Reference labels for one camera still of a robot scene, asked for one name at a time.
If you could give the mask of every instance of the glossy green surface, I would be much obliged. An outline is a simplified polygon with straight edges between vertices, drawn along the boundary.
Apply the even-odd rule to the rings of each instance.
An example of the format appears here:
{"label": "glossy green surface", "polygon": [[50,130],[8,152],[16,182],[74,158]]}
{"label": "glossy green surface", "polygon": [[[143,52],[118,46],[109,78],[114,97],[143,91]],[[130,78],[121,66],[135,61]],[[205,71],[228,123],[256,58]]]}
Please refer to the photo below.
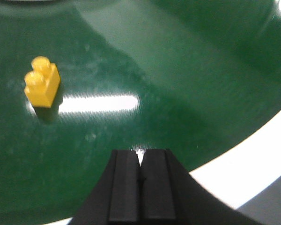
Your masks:
{"label": "glossy green surface", "polygon": [[[38,55],[62,79],[50,110],[23,92]],[[273,1],[1,3],[0,224],[72,216],[112,149],[170,148],[192,170],[280,109]]]}

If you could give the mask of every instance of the lego stud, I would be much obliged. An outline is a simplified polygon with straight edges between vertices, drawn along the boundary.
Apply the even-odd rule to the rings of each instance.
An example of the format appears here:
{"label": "lego stud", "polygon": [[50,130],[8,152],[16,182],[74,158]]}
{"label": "lego stud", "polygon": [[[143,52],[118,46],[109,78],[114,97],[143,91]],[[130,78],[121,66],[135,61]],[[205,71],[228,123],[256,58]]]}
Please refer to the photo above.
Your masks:
{"label": "lego stud", "polygon": [[51,71],[51,63],[48,58],[44,56],[37,56],[31,62],[32,68],[34,71],[41,72],[44,75],[47,75]]}
{"label": "lego stud", "polygon": [[30,91],[42,91],[45,87],[44,76],[38,71],[30,71],[25,75],[25,83]]}

